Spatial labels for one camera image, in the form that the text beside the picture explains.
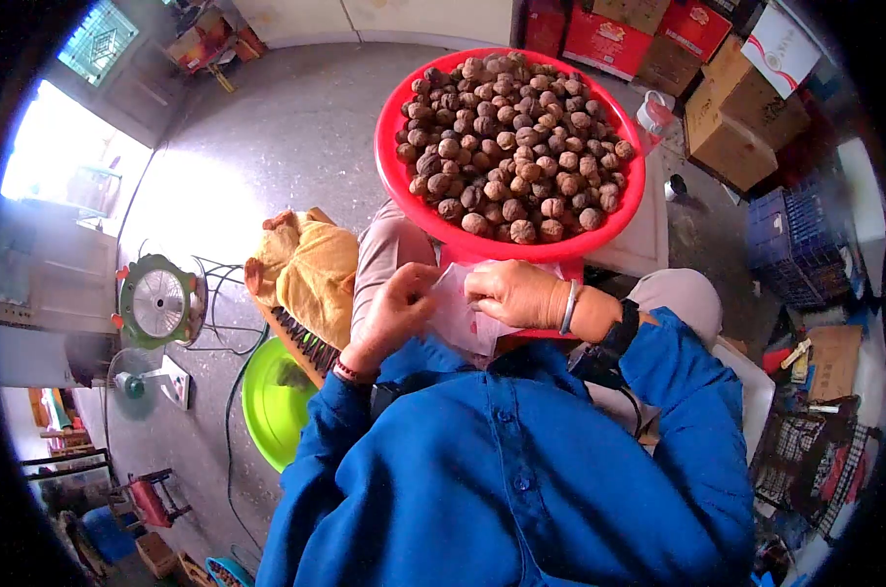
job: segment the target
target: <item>blue plastic crate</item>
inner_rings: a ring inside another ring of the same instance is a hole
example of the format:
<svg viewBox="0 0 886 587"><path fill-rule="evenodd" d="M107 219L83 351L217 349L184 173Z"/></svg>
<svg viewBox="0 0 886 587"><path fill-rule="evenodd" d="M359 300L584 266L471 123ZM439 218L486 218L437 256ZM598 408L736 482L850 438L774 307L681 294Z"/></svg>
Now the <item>blue plastic crate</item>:
<svg viewBox="0 0 886 587"><path fill-rule="evenodd" d="M840 186L836 172L815 171L750 204L747 265L793 308L824 305L850 288L840 254L848 242L844 219L831 204Z"/></svg>

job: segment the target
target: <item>red plastic basin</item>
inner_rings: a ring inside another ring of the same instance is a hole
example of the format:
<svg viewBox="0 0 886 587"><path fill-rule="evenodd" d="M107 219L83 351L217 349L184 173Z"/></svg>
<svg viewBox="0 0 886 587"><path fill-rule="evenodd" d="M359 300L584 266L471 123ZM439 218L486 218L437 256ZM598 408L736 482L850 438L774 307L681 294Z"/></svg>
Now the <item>red plastic basin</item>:
<svg viewBox="0 0 886 587"><path fill-rule="evenodd" d="M375 128L375 162L381 182L384 183L390 197L394 198L397 205L401 206L401 210L408 218L430 235L452 246L490 259L527 259L532 263L582 257L612 241L625 229L632 217L636 215L638 204L642 201L642 194L645 192L645 154L641 150L635 125L622 106L609 95L609 92L586 75L583 75L583 82L590 87L590 99L599 100L604 104L606 122L615 129L616 135L632 143L636 149L636 156L621 170L628 183L624 192L620 194L619 209L608 214L602 225L596 230L585 232L566 241L550 244L514 244L477 237L459 226L446 222L437 215L434 208L427 206L422 199L411 194L409 190L410 176L407 174L406 165L397 160L397 143L394 141L394 135L403 127L404 116L401 114L401 104L413 96L410 85L414 79L422 77L423 71L429 67L452 71L468 57L482 58L490 53L508 53L509 51L523 53L532 63L552 64L557 70L566 74L578 71L562 61L557 61L541 53L504 47L451 53L421 66L411 75L405 77L397 88L394 88L378 117Z"/></svg>

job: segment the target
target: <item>silver bangle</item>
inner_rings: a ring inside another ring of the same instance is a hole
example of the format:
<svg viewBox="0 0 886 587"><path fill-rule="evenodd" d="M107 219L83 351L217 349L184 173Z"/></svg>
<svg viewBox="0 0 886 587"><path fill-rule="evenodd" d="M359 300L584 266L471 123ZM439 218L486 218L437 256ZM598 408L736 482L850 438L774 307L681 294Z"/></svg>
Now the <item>silver bangle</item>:
<svg viewBox="0 0 886 587"><path fill-rule="evenodd" d="M570 331L570 321L574 318L574 306L576 306L576 292L580 284L576 279L570 280L570 296L567 297L567 311L563 315L563 323L560 324L560 335L564 336Z"/></svg>

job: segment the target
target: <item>window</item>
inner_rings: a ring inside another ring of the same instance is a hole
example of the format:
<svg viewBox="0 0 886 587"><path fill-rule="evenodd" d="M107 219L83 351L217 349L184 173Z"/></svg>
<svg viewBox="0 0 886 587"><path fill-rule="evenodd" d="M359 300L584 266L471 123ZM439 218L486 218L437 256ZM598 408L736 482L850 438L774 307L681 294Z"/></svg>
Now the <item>window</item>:
<svg viewBox="0 0 886 587"><path fill-rule="evenodd" d="M100 86L139 32L111 0L99 0L58 53L58 60L89 84Z"/></svg>

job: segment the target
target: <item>blue shirt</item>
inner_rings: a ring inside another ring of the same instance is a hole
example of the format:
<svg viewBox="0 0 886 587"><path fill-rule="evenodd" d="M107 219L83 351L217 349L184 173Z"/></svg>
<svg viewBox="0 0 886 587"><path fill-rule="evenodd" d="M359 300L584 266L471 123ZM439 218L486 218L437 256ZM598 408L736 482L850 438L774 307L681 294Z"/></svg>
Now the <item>blue shirt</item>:
<svg viewBox="0 0 886 587"><path fill-rule="evenodd" d="M662 409L654 456L590 404L548 341L485 371L412 339L422 386L369 426L332 375L281 477L257 585L727 584L748 575L742 387L666 308L620 369Z"/></svg>

